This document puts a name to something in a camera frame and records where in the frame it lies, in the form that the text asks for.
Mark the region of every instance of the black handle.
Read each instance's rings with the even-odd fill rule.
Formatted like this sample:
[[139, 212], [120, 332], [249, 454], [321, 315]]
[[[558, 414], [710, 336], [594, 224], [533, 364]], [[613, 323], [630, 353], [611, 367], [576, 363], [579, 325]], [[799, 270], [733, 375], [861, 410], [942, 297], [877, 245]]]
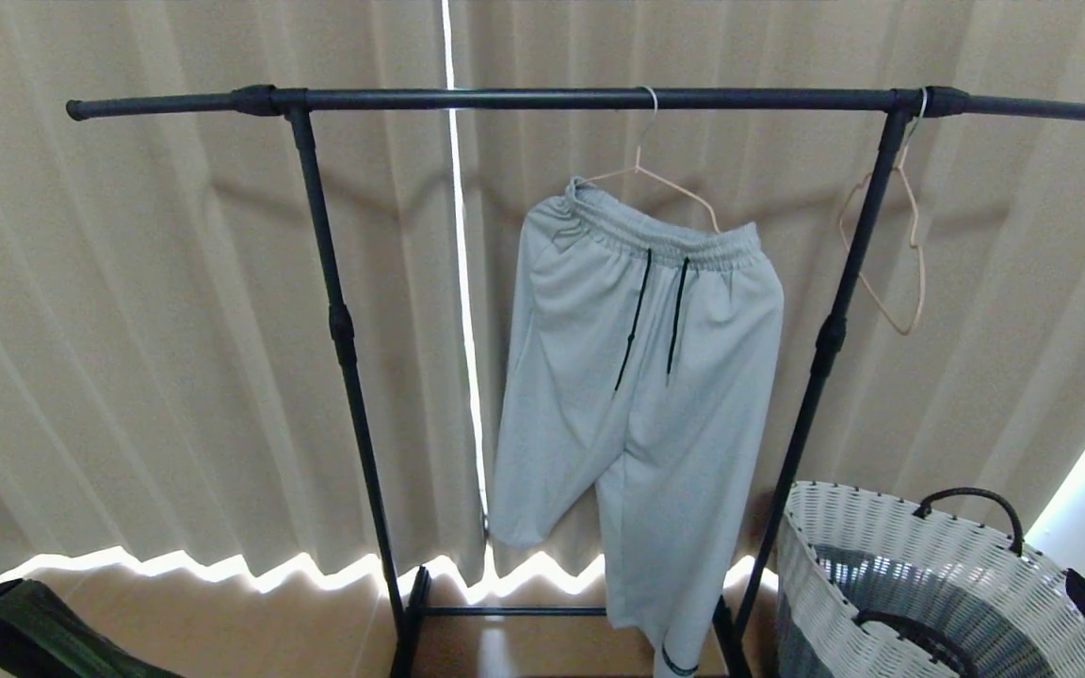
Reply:
[[1011, 546], [1009, 550], [1017, 557], [1022, 557], [1024, 554], [1024, 525], [1020, 523], [1020, 516], [1016, 513], [1016, 510], [1011, 508], [1011, 502], [1004, 499], [1000, 495], [991, 492], [990, 489], [982, 488], [953, 488], [953, 489], [941, 489], [939, 492], [931, 494], [923, 497], [923, 501], [920, 502], [920, 508], [917, 508], [914, 515], [916, 517], [924, 517], [927, 514], [932, 512], [932, 502], [937, 501], [937, 499], [944, 499], [948, 497], [957, 497], [960, 495], [972, 495], [973, 497], [982, 497], [990, 499], [990, 501], [997, 503], [1003, 507], [1003, 510], [1007, 511], [1007, 516], [1011, 519]]
[[961, 649], [959, 644], [953, 642], [942, 631], [931, 628], [922, 622], [911, 617], [902, 617], [899, 614], [878, 612], [878, 610], [861, 610], [853, 618], [857, 626], [866, 622], [880, 622], [898, 631], [904, 639], [916, 643], [923, 651], [932, 656], [932, 660], [943, 662], [953, 670], [956, 670], [960, 678], [979, 678], [978, 665], [973, 657]]

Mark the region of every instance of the beige curtain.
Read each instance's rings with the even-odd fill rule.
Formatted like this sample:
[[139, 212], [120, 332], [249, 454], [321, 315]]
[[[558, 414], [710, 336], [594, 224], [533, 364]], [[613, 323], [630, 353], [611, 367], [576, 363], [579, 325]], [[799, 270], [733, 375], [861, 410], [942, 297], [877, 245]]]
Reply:
[[[374, 551], [296, 150], [66, 99], [444, 87], [435, 3], [0, 3], [0, 571]], [[401, 570], [482, 576], [445, 112], [315, 116]]]
[[[461, 87], [916, 87], [1085, 102], [1085, 3], [457, 3]], [[572, 174], [627, 166], [650, 113], [464, 112], [460, 150], [486, 460], [496, 458], [518, 228]], [[697, 190], [719, 223], [757, 220], [787, 293], [769, 421], [745, 532], [765, 519], [844, 248], [834, 215], [873, 162], [882, 116], [661, 112], [644, 163]], [[976, 484], [1032, 523], [1085, 446], [1085, 125], [926, 120], [909, 176], [923, 207], [927, 309], [896, 335], [858, 291], [801, 477], [917, 497]], [[647, 180], [605, 189], [707, 228]], [[853, 215], [860, 201], [853, 202]], [[891, 189], [866, 273], [907, 322], [916, 259]], [[982, 503], [969, 515], [1004, 526]], [[546, 550], [598, 553], [586, 496]], [[754, 543], [745, 538], [741, 548]], [[526, 553], [498, 551], [498, 571]]]

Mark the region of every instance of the laundry basket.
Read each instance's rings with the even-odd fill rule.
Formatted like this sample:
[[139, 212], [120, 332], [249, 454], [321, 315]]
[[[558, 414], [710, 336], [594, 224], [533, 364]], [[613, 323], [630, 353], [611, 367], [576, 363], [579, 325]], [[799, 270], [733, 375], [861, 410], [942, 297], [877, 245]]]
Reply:
[[[932, 510], [956, 495], [999, 502], [1013, 537]], [[1024, 545], [994, 492], [912, 503], [797, 482], [778, 545], [783, 678], [1085, 678], [1085, 617], [1067, 571]]]

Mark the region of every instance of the clothing rack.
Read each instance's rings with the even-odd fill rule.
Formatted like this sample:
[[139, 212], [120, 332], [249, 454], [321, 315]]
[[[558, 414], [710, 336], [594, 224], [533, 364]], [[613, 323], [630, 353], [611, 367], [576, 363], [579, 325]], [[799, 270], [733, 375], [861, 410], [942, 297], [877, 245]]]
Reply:
[[[748, 625], [761, 576], [773, 551], [776, 534], [789, 498], [789, 488], [795, 479], [797, 463], [810, 435], [818, 399], [824, 394], [831, 364], [844, 344], [847, 306], [853, 299], [860, 264], [865, 259], [869, 238], [873, 234], [878, 212], [895, 164], [896, 152], [907, 125], [915, 116], [939, 118], [961, 113], [985, 115], [1085, 120], [1085, 103], [1047, 102], [1038, 99], [970, 95], [953, 87], [924, 87], [924, 89], [655, 89], [659, 107], [675, 111], [881, 111], [885, 125], [878, 142], [873, 177], [860, 207], [853, 245], [840, 276], [831, 312], [827, 315], [817, 340], [815, 357], [810, 361], [810, 379], [806, 383], [795, 427], [789, 439], [789, 450], [781, 464], [776, 483], [773, 506], [767, 516], [765, 537], [761, 541], [753, 576], [740, 604], [739, 613], [731, 618], [723, 597], [714, 613], [714, 630], [723, 648], [724, 661], [732, 678], [751, 678], [751, 670], [742, 653], [742, 636]], [[318, 241], [320, 267], [324, 274], [329, 297], [329, 333], [337, 354], [341, 372], [346, 384], [349, 413], [354, 421], [354, 435], [358, 443], [362, 479], [374, 520], [375, 541], [380, 549], [383, 578], [387, 583], [392, 617], [396, 624], [396, 656], [393, 657], [393, 677], [408, 677], [417, 653], [418, 637], [425, 617], [460, 617], [460, 615], [495, 615], [495, 617], [593, 617], [605, 614], [599, 606], [431, 606], [430, 574], [418, 567], [408, 603], [400, 596], [396, 584], [396, 562], [388, 541], [387, 516], [383, 511], [379, 473], [375, 472], [374, 448], [371, 446], [367, 408], [362, 402], [361, 382], [358, 376], [358, 355], [354, 348], [354, 321], [346, 308], [337, 259], [329, 231], [329, 215], [324, 191], [320, 186], [320, 170], [316, 141], [312, 133], [311, 111], [437, 111], [438, 108], [486, 108], [486, 111], [650, 111], [652, 94], [644, 89], [278, 89], [272, 85], [255, 85], [216, 94], [188, 94], [178, 97], [145, 97], [108, 99], [99, 102], [65, 104], [74, 120], [90, 118], [150, 115], [150, 113], [235, 111], [251, 116], [283, 116], [292, 125], [301, 168], [307, 190], [312, 227]]]

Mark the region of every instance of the pants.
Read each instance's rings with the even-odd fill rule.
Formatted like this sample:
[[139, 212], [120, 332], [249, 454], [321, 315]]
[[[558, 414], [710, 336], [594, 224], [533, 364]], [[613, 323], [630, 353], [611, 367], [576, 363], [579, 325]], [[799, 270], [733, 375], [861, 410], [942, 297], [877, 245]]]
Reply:
[[489, 529], [546, 539], [597, 482], [609, 621], [692, 675], [765, 427], [781, 284], [756, 225], [710, 235], [574, 179], [525, 218]]

